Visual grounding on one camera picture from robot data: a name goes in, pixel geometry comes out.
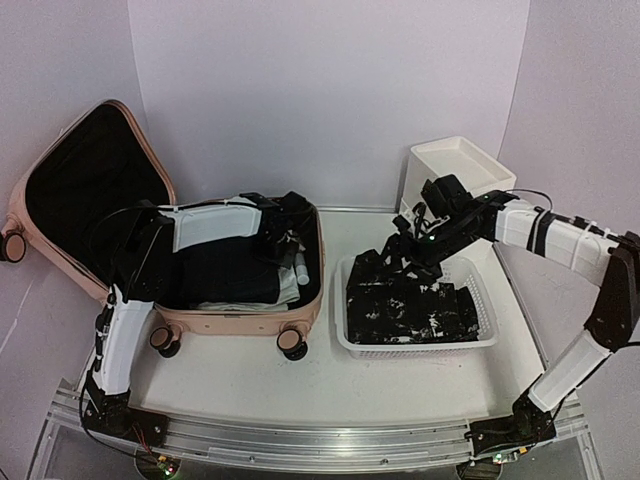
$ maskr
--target white storage box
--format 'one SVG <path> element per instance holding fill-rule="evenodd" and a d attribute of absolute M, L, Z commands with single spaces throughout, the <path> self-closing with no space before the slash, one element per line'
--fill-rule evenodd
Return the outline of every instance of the white storage box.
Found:
<path fill-rule="evenodd" d="M 478 312 L 478 340 L 473 342 L 360 345 L 351 343 L 347 329 L 347 283 L 355 257 L 345 257 L 338 262 L 334 278 L 333 314 L 338 342 L 354 358 L 409 358 L 431 357 L 465 353 L 474 348 L 490 347 L 498 341 L 498 323 L 482 278 L 473 262 L 460 255 L 442 262 L 441 282 L 453 283 L 456 289 L 468 287 Z"/>
<path fill-rule="evenodd" d="M 473 197 L 491 190 L 509 190 L 516 176 L 488 153 L 464 137 L 450 137 L 411 148 L 400 213 L 412 220 L 411 209 L 422 201 L 420 191 L 427 180 L 454 174 Z M 433 220 L 427 210 L 425 218 Z"/>

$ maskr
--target open suitcase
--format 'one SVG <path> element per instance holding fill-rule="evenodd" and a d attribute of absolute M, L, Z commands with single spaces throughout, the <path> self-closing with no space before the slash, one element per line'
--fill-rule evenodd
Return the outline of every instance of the open suitcase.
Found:
<path fill-rule="evenodd" d="M 19 262 L 29 243 L 104 303 L 107 286 L 100 265 L 108 260 L 100 258 L 100 249 L 88 247 L 92 227 L 143 199 L 175 205 L 171 179 L 127 107 L 105 101 L 66 129 L 15 186 L 2 229 L 2 259 Z M 177 309 L 157 301 L 155 308 L 174 338 L 183 332 L 279 335 L 285 355 L 299 352 L 300 345 L 306 352 L 323 291 L 324 253 L 315 207 L 312 215 L 315 225 L 302 239 L 310 281 L 300 288 L 298 302 L 274 313 Z"/>

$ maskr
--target white backdrop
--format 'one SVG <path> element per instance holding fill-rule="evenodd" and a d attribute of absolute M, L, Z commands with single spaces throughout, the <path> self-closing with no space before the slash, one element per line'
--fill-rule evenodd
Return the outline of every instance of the white backdrop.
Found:
<path fill-rule="evenodd" d="M 0 65 L 2 216 L 13 185 L 99 100 L 144 123 L 126 0 L 3 2 Z M 0 263 L 0 305 L 0 466 L 20 479 L 60 380 L 82 373 L 100 305 L 33 249 Z"/>
<path fill-rule="evenodd" d="M 408 147 L 496 155 L 528 0 L 130 0 L 151 142 L 181 200 L 393 206 Z"/>

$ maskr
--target suitcase lid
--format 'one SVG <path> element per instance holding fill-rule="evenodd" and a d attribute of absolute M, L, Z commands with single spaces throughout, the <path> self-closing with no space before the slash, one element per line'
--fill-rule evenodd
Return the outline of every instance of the suitcase lid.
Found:
<path fill-rule="evenodd" d="M 103 219 L 145 199 L 174 204 L 173 185 L 132 113 L 116 100 L 66 130 L 29 173 L 24 194 L 42 235 L 103 285 L 126 215 Z"/>

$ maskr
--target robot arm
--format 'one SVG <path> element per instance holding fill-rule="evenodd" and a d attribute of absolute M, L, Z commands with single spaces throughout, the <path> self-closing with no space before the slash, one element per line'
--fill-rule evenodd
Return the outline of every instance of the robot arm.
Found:
<path fill-rule="evenodd" d="M 524 248 L 575 271 L 600 287 L 594 309 L 561 356 L 514 403 L 513 415 L 471 424 L 476 457 L 515 450 L 555 436 L 551 411 L 611 354 L 623 348 L 640 316 L 640 237 L 601 230 L 507 192 L 478 198 L 455 176 L 427 182 L 422 196 L 438 220 L 413 231 L 396 219 L 401 255 L 414 272 L 435 281 L 442 260 L 480 238 Z"/>
<path fill-rule="evenodd" d="M 254 237 L 254 255 L 289 268 L 299 247 L 290 235 L 289 214 L 304 212 L 309 204 L 295 193 L 285 199 L 278 204 L 247 194 L 200 205 L 142 203 L 131 209 L 135 218 L 114 254 L 113 285 L 96 319 L 96 356 L 86 383 L 94 413 L 89 428 L 119 435 L 144 423 L 136 417 L 155 415 L 128 407 L 130 373 L 143 327 L 169 283 L 172 254 L 224 238 Z M 156 426 L 163 418 L 154 420 Z M 151 444 L 159 443 L 153 439 L 161 436 L 145 434 Z"/>

